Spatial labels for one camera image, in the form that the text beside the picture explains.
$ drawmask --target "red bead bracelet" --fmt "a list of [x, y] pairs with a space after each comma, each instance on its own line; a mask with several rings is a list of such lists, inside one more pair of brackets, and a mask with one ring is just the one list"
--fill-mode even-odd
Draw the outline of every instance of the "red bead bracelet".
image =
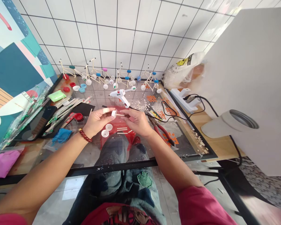
[[79, 133], [83, 136], [84, 139], [86, 139], [88, 142], [92, 142], [93, 140], [91, 138], [88, 138], [85, 133], [83, 132], [82, 128], [79, 128]]

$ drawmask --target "white board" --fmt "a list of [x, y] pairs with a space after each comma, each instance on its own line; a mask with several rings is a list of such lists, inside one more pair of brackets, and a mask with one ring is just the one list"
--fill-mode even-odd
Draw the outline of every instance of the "white board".
[[205, 59], [206, 77], [192, 93], [219, 115], [236, 109], [252, 117], [260, 129], [235, 141], [266, 175], [281, 176], [281, 8], [241, 10]]

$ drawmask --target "tape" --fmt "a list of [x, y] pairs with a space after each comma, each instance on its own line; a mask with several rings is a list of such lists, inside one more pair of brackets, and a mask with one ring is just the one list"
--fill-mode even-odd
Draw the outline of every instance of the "tape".
[[109, 112], [109, 108], [103, 108], [103, 114], [108, 113]]

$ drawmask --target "hand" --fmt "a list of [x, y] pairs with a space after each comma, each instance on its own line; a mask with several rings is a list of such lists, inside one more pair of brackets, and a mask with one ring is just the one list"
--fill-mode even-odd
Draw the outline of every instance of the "hand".
[[150, 136], [154, 130], [150, 127], [146, 114], [144, 112], [140, 112], [134, 109], [124, 109], [121, 110], [120, 113], [129, 115], [130, 117], [122, 117], [122, 119], [126, 122], [131, 130], [138, 133], [143, 137]]
[[83, 128], [87, 137], [92, 138], [102, 128], [115, 118], [111, 116], [111, 111], [115, 108], [103, 108], [90, 113], [86, 125]]

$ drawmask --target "white tile wall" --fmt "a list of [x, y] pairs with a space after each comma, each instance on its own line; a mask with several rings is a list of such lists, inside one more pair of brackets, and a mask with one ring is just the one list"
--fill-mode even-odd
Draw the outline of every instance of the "white tile wall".
[[55, 71], [74, 65], [162, 72], [189, 54], [208, 52], [242, 9], [281, 0], [13, 0]]

